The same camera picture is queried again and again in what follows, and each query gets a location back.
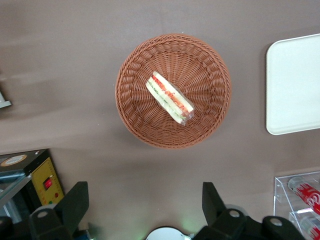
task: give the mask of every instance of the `acrylic display stand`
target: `acrylic display stand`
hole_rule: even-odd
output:
[[[320,220],[320,215],[304,203],[291,189],[288,182],[293,177],[303,177],[315,189],[320,190],[320,171],[276,177],[274,181],[273,215],[290,220],[306,239],[311,239],[300,225],[302,219],[314,217]]]

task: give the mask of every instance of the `wicker basket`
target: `wicker basket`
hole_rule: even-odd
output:
[[[186,126],[175,122],[146,88],[157,71],[194,104]],[[140,44],[117,76],[116,106],[128,130],[155,147],[182,149],[212,134],[226,116],[231,81],[219,54],[205,42],[184,34],[165,34]]]

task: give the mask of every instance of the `white object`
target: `white object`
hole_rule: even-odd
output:
[[[320,128],[320,34],[280,40],[266,55],[266,129]]]
[[[0,92],[0,108],[4,108],[7,106],[10,106],[11,102],[10,101],[5,101],[4,97],[2,96],[1,92]]]
[[[161,227],[153,230],[146,240],[191,240],[191,237],[182,234],[172,227]]]

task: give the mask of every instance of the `wrapped sandwich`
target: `wrapped sandwich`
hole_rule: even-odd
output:
[[[185,125],[194,116],[194,105],[158,72],[154,71],[145,84],[157,102],[179,124]]]

